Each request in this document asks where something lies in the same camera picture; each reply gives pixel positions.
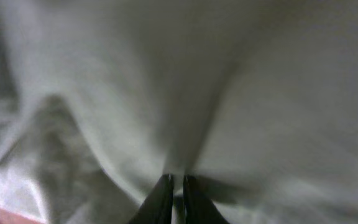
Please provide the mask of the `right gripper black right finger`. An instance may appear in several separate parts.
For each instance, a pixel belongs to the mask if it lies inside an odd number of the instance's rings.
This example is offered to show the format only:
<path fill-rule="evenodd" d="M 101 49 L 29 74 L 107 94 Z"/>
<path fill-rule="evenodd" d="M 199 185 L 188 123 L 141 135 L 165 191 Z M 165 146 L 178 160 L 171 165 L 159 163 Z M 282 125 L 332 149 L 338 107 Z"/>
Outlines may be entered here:
<path fill-rule="evenodd" d="M 214 203 L 200 189 L 195 177 L 184 176 L 183 198 L 186 224 L 229 224 Z"/>

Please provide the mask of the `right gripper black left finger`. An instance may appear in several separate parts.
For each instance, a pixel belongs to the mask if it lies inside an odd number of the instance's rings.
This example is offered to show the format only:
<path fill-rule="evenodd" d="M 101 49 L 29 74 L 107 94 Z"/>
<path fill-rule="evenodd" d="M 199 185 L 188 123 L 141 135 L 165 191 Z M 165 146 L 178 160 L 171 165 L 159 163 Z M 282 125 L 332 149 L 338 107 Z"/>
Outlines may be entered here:
<path fill-rule="evenodd" d="M 128 224 L 171 224 L 173 176 L 162 175 Z"/>

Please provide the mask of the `khaki shorts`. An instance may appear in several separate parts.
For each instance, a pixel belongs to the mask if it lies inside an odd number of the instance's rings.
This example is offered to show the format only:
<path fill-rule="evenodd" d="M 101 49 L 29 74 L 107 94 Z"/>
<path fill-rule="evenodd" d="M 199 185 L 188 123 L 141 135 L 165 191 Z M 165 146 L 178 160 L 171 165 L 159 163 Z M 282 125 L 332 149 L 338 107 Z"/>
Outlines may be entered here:
<path fill-rule="evenodd" d="M 358 223 L 358 1 L 0 1 L 0 208 L 125 223 L 166 173 Z"/>

